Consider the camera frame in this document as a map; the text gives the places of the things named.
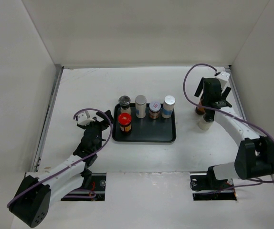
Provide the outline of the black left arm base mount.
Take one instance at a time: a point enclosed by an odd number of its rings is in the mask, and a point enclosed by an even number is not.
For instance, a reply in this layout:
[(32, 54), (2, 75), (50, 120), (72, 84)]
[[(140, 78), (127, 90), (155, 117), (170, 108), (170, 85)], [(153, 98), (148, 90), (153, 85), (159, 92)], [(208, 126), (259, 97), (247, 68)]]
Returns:
[(106, 173), (82, 173), (82, 185), (67, 194), (61, 201), (105, 201)]

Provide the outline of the black cap white bottle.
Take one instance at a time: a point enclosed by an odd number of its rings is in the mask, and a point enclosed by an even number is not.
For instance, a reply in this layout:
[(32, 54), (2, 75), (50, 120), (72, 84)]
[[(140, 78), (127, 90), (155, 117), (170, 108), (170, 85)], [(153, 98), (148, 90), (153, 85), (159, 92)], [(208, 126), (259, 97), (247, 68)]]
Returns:
[(207, 131), (210, 129), (213, 123), (214, 123), (214, 114), (205, 113), (203, 117), (199, 120), (198, 127), (201, 130)]

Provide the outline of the small white red label jar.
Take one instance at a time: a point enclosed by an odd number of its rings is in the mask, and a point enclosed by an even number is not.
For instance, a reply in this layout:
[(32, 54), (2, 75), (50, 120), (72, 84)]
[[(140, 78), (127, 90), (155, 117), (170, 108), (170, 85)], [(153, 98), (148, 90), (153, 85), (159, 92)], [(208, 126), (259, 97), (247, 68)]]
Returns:
[(157, 119), (159, 117), (161, 110), (161, 104), (159, 102), (153, 101), (149, 104), (149, 117), (152, 119)]

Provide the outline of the clear lid pepper grinder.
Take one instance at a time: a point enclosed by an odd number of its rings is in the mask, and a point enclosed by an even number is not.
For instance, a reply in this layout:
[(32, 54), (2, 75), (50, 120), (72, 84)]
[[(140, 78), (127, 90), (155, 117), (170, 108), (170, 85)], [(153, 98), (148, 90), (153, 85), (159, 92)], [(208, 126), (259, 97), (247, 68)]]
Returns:
[(120, 113), (127, 113), (131, 114), (131, 107), (130, 107), (131, 99), (127, 95), (123, 95), (119, 97), (118, 103), (120, 105)]

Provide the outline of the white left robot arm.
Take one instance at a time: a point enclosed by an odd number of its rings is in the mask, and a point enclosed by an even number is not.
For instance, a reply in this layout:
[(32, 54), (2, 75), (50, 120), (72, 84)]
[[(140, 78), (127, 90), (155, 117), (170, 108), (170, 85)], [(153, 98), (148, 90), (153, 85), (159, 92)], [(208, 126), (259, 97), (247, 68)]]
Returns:
[(26, 176), (14, 196), (7, 204), (8, 210), (30, 228), (38, 226), (47, 216), (49, 207), (71, 191), (87, 190), (91, 186), (89, 167), (97, 159), (97, 153), (108, 143), (102, 132), (112, 130), (113, 117), (110, 110), (95, 109), (96, 117), (89, 115), (85, 108), (74, 114), (77, 126), (84, 135), (72, 155), (52, 170), (37, 177)]

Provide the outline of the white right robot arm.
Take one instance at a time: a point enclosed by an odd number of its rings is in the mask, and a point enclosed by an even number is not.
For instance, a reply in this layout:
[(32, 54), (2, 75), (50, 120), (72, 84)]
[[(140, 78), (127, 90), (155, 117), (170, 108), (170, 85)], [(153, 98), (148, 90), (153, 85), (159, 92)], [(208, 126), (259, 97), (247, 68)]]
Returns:
[(226, 188), (233, 178), (246, 180), (274, 174), (274, 142), (235, 119), (235, 110), (226, 100), (230, 90), (230, 87), (223, 90), (218, 78), (201, 78), (195, 92), (203, 106), (196, 107), (196, 113), (203, 115), (199, 128), (209, 130), (213, 122), (217, 122), (238, 146), (234, 162), (211, 166), (206, 175), (196, 177), (197, 184), (204, 190)]

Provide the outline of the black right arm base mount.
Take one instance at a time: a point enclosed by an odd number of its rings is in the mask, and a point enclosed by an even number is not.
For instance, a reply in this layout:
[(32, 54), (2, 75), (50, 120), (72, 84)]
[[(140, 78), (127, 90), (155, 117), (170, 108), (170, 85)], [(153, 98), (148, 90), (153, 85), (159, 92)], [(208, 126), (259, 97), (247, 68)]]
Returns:
[(233, 179), (216, 179), (212, 168), (191, 172), (190, 188), (194, 201), (237, 200)]

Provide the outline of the silver lid white shaker bottle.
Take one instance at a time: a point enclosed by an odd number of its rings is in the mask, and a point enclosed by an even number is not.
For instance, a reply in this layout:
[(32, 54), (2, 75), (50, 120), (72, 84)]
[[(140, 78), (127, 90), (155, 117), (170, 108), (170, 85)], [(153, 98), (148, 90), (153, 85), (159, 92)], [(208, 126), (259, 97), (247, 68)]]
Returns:
[(138, 95), (135, 98), (136, 116), (142, 119), (146, 116), (147, 99), (144, 95)]

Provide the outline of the red lid orange sauce jar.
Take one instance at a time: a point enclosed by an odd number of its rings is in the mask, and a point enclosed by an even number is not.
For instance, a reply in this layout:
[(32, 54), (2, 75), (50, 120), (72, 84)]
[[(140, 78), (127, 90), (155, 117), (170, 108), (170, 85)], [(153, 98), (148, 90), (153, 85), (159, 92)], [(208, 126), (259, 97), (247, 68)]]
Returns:
[(198, 115), (204, 115), (204, 114), (205, 114), (205, 110), (204, 110), (204, 108), (202, 107), (202, 100), (200, 100), (199, 103), (198, 103), (198, 105), (196, 106), (195, 112), (196, 112), (196, 114), (198, 114)]

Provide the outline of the silver lid blue label bottle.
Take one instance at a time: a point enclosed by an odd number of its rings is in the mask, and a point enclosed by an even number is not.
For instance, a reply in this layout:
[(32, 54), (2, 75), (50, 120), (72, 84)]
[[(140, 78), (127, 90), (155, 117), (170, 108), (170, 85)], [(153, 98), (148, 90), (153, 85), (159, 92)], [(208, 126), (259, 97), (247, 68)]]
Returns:
[(168, 119), (171, 117), (174, 106), (175, 106), (176, 99), (172, 95), (167, 95), (164, 98), (163, 107), (162, 107), (162, 117)]

